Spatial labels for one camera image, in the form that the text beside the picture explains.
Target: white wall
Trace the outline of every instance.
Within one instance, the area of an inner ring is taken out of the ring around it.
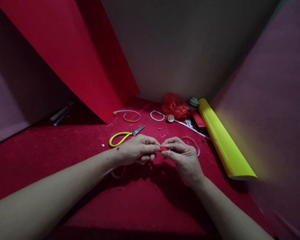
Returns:
[[[206,97],[275,0],[102,0],[140,97]]]

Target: plastic bag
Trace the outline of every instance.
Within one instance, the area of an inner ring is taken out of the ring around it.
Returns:
[[[187,116],[189,106],[178,95],[167,93],[161,110],[163,114],[172,114],[175,119],[179,119]]]

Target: yellow scissors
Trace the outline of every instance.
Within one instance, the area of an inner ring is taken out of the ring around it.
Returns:
[[[130,135],[133,135],[132,137],[134,137],[135,135],[137,135],[143,128],[145,127],[144,126],[141,126],[140,128],[138,128],[137,130],[135,130],[133,133],[130,133],[130,132],[121,132],[121,133],[117,133],[115,135],[113,135],[111,138],[110,138],[110,141],[109,141],[109,144],[111,147],[116,147],[116,146],[119,146],[121,143],[123,143],[124,140],[126,140],[127,137],[129,137]],[[112,140],[116,137],[116,136],[119,136],[119,135],[124,135],[126,134],[126,136],[117,144],[113,145],[112,144]]]

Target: yellow paper roll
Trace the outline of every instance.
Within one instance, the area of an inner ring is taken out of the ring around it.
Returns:
[[[207,126],[212,142],[228,177],[235,180],[257,178],[207,100],[201,98],[199,102],[199,113]]]

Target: forearm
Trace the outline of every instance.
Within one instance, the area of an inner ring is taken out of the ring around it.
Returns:
[[[109,150],[66,168],[0,201],[0,239],[43,238],[116,165]]]
[[[193,186],[203,206],[225,240],[272,239],[208,178]]]

